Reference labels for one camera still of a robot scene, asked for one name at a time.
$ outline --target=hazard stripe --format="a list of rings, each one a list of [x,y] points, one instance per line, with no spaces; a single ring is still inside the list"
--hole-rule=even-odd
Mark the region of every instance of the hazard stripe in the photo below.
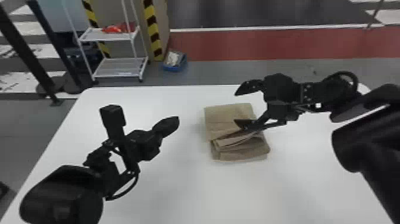
[[[143,0],[143,6],[145,8],[145,18],[148,26],[147,31],[151,41],[151,50],[154,54],[154,60],[162,61],[164,56],[163,47],[161,45],[153,0]]]
[[[82,4],[85,8],[85,13],[87,15],[87,19],[89,20],[90,26],[92,26],[93,28],[100,28],[90,0],[82,0]],[[106,58],[111,58],[110,50],[105,45],[104,41],[98,42],[98,48],[100,49],[100,51],[103,52]]]

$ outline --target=red object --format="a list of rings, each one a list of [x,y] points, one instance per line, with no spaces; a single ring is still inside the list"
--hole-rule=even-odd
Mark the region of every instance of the red object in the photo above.
[[[136,23],[130,22],[129,28],[131,32],[134,32],[136,28]],[[128,26],[126,25],[125,22],[117,25],[107,26],[103,28],[101,31],[103,31],[104,33],[129,33]]]

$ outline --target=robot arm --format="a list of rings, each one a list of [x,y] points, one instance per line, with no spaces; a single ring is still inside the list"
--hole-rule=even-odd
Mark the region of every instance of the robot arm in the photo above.
[[[360,97],[357,92],[358,79],[348,71],[339,71],[321,82],[296,83],[283,74],[266,76],[264,80],[250,80],[241,84],[235,95],[261,91],[268,110],[257,120],[235,120],[243,130],[264,130],[286,125],[298,120],[305,112],[333,111],[351,100]]]
[[[331,112],[332,122],[343,122],[385,106],[335,130],[332,144],[337,159],[350,172],[360,172],[392,222],[400,223],[400,87],[383,85],[361,95],[358,80],[348,71],[319,83],[296,83],[282,74],[243,83],[235,95],[261,91],[267,111],[257,120],[235,120],[240,132],[285,125],[305,112]]]
[[[81,166],[61,166],[34,186],[20,205],[21,218],[31,224],[96,224],[103,211],[103,199],[115,200],[127,194],[139,179],[140,161],[150,161],[158,153],[163,138],[179,127],[178,117],[162,119],[149,131],[124,134],[122,108],[108,105],[100,109],[108,139],[87,156]],[[119,155],[126,167],[119,173],[110,161]],[[132,184],[115,194],[132,179]]]

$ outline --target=white table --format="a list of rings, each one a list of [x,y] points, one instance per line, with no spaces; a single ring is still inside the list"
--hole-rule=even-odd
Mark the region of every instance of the white table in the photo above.
[[[23,223],[20,201],[36,183],[63,164],[81,164],[107,137],[99,108],[123,107],[126,132],[150,129],[179,116],[178,131],[161,153],[141,163],[139,183],[123,198],[105,203],[100,223],[390,223],[360,174],[344,170],[333,152],[327,113],[265,131],[266,160],[223,163],[211,159],[203,108],[250,102],[265,110],[261,93],[234,97],[236,85],[95,88],[85,91],[22,186],[2,223]]]

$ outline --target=beige towel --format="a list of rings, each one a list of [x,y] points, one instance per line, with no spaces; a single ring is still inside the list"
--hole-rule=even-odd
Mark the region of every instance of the beige towel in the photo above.
[[[251,104],[219,105],[207,107],[204,111],[213,159],[245,160],[269,153],[270,148],[262,132],[224,137],[240,130],[234,119],[256,119]]]

